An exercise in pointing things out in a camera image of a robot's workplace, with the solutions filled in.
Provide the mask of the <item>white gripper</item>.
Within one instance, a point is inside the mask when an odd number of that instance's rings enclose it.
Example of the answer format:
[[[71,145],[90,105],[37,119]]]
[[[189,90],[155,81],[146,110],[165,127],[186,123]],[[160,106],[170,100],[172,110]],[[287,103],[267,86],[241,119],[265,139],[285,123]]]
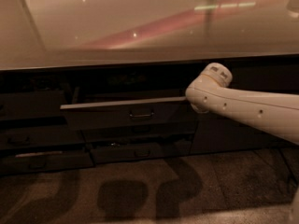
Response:
[[[198,107],[194,104],[191,104],[192,109],[197,113],[197,114],[206,114],[209,111],[203,107]]]

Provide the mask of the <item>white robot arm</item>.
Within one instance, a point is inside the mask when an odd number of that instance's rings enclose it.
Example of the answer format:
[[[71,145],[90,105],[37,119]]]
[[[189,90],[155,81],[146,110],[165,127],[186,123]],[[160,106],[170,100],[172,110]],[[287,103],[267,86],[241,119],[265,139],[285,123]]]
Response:
[[[233,75],[220,63],[210,63],[185,91],[192,108],[228,119],[299,145],[299,96],[230,89]]]

